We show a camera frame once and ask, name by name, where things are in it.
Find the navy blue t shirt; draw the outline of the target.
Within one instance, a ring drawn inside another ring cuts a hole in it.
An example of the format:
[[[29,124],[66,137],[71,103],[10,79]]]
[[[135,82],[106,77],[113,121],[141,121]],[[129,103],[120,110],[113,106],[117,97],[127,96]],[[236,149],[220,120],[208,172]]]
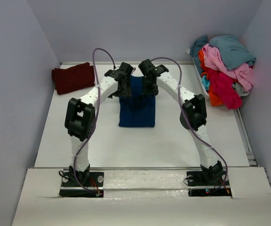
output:
[[[156,117],[156,98],[143,94],[143,76],[131,77],[131,97],[120,97],[119,127],[153,128]]]

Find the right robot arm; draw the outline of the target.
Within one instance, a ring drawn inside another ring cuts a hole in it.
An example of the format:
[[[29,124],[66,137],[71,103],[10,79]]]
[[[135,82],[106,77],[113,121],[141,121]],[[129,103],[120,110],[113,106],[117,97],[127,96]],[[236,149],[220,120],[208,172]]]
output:
[[[169,73],[167,67],[164,65],[155,66],[150,59],[146,59],[138,65],[144,75],[143,93],[157,95],[158,88],[162,88],[179,104],[180,122],[191,134],[199,155],[201,167],[199,177],[208,185],[220,179],[224,185],[228,177],[227,163],[211,145],[206,127],[205,97],[202,94],[194,94],[182,86],[181,66],[174,60],[172,62],[179,69],[178,79]]]

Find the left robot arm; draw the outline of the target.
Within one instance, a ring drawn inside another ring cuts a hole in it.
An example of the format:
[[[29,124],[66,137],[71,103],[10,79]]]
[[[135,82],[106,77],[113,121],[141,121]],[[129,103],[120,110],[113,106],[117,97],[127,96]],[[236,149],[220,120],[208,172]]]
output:
[[[100,105],[109,97],[130,97],[133,72],[134,68],[123,62],[119,68],[108,70],[86,95],[68,102],[65,128],[72,146],[68,178],[78,186],[85,187],[90,177],[88,144],[96,128]]]

